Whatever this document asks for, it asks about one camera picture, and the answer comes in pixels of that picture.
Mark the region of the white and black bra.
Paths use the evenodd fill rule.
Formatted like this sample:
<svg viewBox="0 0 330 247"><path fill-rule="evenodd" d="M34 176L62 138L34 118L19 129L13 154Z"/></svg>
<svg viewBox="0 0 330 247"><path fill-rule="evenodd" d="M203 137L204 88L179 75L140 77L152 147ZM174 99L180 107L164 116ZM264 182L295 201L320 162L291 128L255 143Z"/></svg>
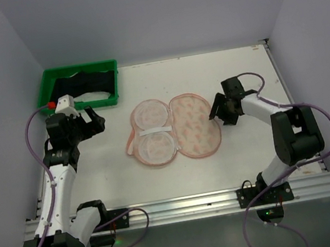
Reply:
<svg viewBox="0 0 330 247"><path fill-rule="evenodd" d="M70 95L74 102L103 100L114 95L115 72L78 72L70 77L58 78L54 82L49 100L57 102L61 96Z"/></svg>

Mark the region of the floral fabric laundry bag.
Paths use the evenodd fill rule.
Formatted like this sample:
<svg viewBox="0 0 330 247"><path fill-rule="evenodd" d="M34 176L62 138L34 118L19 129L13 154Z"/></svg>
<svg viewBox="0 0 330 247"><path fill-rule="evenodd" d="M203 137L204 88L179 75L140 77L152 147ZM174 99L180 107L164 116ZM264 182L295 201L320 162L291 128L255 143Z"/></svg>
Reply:
<svg viewBox="0 0 330 247"><path fill-rule="evenodd" d="M178 153L205 158L220 147L221 128L209 119L210 104L202 96L185 93L169 103L148 99L130 116L126 152L148 166L165 166Z"/></svg>

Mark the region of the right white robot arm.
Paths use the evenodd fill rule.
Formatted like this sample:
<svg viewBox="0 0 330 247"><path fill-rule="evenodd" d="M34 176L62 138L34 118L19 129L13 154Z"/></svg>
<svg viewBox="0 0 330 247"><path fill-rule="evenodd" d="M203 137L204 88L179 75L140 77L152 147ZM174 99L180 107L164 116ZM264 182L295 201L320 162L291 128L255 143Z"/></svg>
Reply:
<svg viewBox="0 0 330 247"><path fill-rule="evenodd" d="M241 206L252 200L265 203L282 191L297 166L312 159L324 149L314 113L309 106L279 104L260 95L260 91L244 89L238 76L221 82L209 119L219 118L224 125L236 125L248 115L270 125L275 157L256 177L254 185L242 187L238 195Z"/></svg>

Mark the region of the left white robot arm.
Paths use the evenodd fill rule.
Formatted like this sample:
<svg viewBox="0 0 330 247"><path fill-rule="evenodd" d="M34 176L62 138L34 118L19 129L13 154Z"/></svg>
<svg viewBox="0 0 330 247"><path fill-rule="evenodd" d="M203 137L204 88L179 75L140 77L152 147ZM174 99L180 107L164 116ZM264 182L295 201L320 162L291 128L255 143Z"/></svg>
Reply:
<svg viewBox="0 0 330 247"><path fill-rule="evenodd" d="M24 242L23 247L88 247L95 228L108 218L101 200L81 203L76 217L69 216L80 157L79 143L105 130L103 117L90 106L84 110L89 121L85 121L81 113L55 113L46 119L49 137L44 146L46 189L41 218L34 238Z"/></svg>

